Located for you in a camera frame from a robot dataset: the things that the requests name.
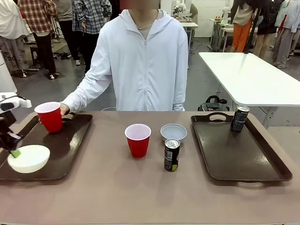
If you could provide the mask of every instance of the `white bowl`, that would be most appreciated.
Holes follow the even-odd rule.
[[[50,157],[50,150],[42,145],[20,147],[19,151],[19,157],[14,158],[10,154],[7,158],[11,168],[19,173],[33,173],[42,169]]]
[[[160,133],[164,141],[175,138],[180,141],[180,143],[182,143],[183,139],[185,139],[188,134],[187,130],[179,124],[166,124],[160,129]]]

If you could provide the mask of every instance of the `hand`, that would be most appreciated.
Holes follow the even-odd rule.
[[[83,26],[83,28],[86,29],[86,23],[85,22],[82,22],[81,25]]]
[[[66,104],[61,103],[60,104],[60,114],[61,116],[64,116],[66,114],[67,111],[69,111],[70,108],[69,106],[67,106]]]

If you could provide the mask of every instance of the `brown table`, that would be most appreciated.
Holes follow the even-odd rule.
[[[290,182],[273,187],[212,180],[204,167],[190,121],[192,115],[207,112],[88,113],[94,116],[92,125],[72,170],[64,179],[0,183],[0,221],[26,224],[300,221],[299,169],[253,115],[249,118],[292,171]],[[148,153],[142,159],[131,157],[124,136],[125,128],[133,123],[145,123],[152,129]],[[179,123],[187,129],[175,172],[167,172],[163,167],[160,128],[167,123]]]

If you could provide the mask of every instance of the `gray bowl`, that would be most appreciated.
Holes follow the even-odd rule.
[[[175,138],[180,141],[180,143],[182,143],[183,139],[185,139],[188,134],[187,130],[179,124],[166,124],[160,129],[160,133],[164,141]]]

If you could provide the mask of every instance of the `red plastic cup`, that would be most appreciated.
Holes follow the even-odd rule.
[[[48,132],[54,133],[62,129],[62,119],[59,102],[46,102],[38,105],[34,111]]]
[[[150,134],[150,127],[144,124],[133,124],[126,128],[125,136],[133,157],[142,158],[146,155]]]

